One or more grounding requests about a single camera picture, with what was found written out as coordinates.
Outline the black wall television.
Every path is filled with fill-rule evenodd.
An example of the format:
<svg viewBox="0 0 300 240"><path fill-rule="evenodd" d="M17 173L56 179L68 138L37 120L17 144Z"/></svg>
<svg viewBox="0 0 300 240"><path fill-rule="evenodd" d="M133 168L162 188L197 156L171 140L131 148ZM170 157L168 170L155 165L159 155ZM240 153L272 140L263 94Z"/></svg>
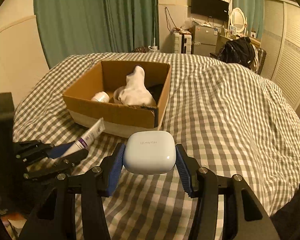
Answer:
<svg viewBox="0 0 300 240"><path fill-rule="evenodd" d="M228 20L229 3L223 0L191 0L191 13L225 22Z"/></svg>

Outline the white sock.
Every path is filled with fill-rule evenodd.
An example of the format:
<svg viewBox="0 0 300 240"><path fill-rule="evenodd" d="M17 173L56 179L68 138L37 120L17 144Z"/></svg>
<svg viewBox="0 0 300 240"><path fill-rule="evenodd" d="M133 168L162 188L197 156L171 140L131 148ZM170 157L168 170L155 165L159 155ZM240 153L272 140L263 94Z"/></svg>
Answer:
<svg viewBox="0 0 300 240"><path fill-rule="evenodd" d="M126 76L126 85L114 92L114 102L127 106L156 106L151 93L145 87L145 71L136 66L134 71Z"/></svg>

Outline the white cream tube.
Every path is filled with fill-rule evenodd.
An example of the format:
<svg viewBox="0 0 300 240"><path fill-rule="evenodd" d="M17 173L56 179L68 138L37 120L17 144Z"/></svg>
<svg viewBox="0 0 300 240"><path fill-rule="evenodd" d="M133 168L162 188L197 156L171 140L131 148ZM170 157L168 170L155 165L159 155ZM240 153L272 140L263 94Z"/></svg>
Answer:
<svg viewBox="0 0 300 240"><path fill-rule="evenodd" d="M104 131L105 131L104 119L100 118L93 126L91 126L81 137L79 137L66 150L66 152L62 155L62 157L73 154L83 149L87 150Z"/></svg>

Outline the green curtain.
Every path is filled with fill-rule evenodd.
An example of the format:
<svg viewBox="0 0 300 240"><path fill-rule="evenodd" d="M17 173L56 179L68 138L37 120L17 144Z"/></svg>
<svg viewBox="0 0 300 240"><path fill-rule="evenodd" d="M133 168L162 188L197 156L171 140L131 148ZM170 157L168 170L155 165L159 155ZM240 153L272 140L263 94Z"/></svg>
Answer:
<svg viewBox="0 0 300 240"><path fill-rule="evenodd" d="M247 18L247 30L254 31L260 40L264 26L264 0L233 0L234 8L240 8Z"/></svg>
<svg viewBox="0 0 300 240"><path fill-rule="evenodd" d="M158 0L34 0L49 68L70 55L131 52L159 43Z"/></svg>

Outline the gray checkered bed cover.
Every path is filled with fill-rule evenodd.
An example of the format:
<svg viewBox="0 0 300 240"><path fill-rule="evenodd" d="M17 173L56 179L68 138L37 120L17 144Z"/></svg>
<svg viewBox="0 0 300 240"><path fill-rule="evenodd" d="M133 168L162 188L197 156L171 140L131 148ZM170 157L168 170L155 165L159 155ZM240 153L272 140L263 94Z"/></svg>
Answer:
<svg viewBox="0 0 300 240"><path fill-rule="evenodd" d="M102 60L153 61L172 68L162 129L188 155L217 175L240 174L268 215L286 205L300 185L300 119L277 85L247 68L198 55L96 53L72 55L53 67L19 103L14 141L59 145L84 133L63 92ZM103 201L112 239L187 239L196 200L177 170L143 176L126 170Z"/></svg>

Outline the white louvered wardrobe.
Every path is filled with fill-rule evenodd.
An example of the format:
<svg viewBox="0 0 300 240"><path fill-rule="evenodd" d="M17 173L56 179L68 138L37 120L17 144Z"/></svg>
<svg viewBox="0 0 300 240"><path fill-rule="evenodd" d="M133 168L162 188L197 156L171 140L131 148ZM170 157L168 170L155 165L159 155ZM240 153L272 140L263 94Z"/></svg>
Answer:
<svg viewBox="0 0 300 240"><path fill-rule="evenodd" d="M267 52L261 76L283 92L293 109L300 105L300 7L288 0L264 0L261 48Z"/></svg>

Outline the silver mini fridge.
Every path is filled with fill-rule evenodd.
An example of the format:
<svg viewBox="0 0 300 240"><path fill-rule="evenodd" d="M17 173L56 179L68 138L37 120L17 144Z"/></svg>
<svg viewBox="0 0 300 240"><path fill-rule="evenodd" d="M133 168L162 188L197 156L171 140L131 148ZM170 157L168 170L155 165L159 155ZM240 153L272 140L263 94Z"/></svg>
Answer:
<svg viewBox="0 0 300 240"><path fill-rule="evenodd" d="M209 57L215 52L217 29L208 26L195 25L192 30L192 54Z"/></svg>

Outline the black backpack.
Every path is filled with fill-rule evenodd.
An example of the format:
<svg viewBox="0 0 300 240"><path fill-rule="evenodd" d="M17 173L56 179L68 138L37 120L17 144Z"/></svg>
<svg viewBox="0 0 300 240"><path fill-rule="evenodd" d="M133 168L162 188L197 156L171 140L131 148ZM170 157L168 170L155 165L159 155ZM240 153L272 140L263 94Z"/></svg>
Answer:
<svg viewBox="0 0 300 240"><path fill-rule="evenodd" d="M256 53L249 37L241 37L227 41L217 54L217 59L225 63L238 63L249 68L253 64Z"/></svg>

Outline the small white jar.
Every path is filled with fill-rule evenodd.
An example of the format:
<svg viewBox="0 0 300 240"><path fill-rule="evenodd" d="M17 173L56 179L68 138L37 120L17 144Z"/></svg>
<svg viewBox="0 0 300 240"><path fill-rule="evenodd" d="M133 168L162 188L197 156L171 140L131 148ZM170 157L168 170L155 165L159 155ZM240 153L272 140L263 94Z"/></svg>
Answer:
<svg viewBox="0 0 300 240"><path fill-rule="evenodd" d="M91 101L101 102L101 103L108 103L110 101L110 97L106 92L102 91L102 92L96 93L91 98Z"/></svg>

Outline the white earbuds case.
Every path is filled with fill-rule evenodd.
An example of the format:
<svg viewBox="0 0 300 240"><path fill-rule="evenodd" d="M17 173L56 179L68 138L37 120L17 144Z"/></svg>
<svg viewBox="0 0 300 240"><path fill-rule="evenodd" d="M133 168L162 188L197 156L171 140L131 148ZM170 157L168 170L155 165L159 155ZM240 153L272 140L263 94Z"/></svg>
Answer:
<svg viewBox="0 0 300 240"><path fill-rule="evenodd" d="M132 134L126 143L123 165L134 174L164 174L176 162L175 141L166 131L143 131Z"/></svg>

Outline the round white mirror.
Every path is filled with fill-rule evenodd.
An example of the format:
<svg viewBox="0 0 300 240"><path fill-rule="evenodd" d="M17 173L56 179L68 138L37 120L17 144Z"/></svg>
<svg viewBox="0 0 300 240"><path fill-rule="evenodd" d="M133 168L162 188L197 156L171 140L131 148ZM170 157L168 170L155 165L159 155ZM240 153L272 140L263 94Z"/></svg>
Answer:
<svg viewBox="0 0 300 240"><path fill-rule="evenodd" d="M240 34L244 34L247 27L247 18L245 17L243 11L236 7L232 10L229 16L229 29L234 30Z"/></svg>

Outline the cardboard box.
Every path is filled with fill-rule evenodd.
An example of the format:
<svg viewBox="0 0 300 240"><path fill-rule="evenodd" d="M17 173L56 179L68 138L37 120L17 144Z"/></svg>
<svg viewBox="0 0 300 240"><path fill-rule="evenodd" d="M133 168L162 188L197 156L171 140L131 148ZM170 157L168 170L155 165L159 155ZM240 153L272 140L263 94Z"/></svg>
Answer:
<svg viewBox="0 0 300 240"><path fill-rule="evenodd" d="M155 89L156 106L127 106L114 102L115 90L126 85L126 76L136 66L145 71L146 88ZM100 61L65 90L63 100L75 123L89 128L103 118L106 133L128 138L135 132L161 128L170 96L171 75L172 68L168 63ZM91 101L102 91L109 95L108 103Z"/></svg>

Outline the white suitcase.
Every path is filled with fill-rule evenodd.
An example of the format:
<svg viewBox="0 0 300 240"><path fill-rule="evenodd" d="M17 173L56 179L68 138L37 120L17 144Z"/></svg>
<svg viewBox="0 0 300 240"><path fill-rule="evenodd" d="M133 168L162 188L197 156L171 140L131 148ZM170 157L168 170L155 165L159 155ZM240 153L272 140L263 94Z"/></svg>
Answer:
<svg viewBox="0 0 300 240"><path fill-rule="evenodd" d="M172 33L172 52L178 54L191 54L192 35L189 31Z"/></svg>

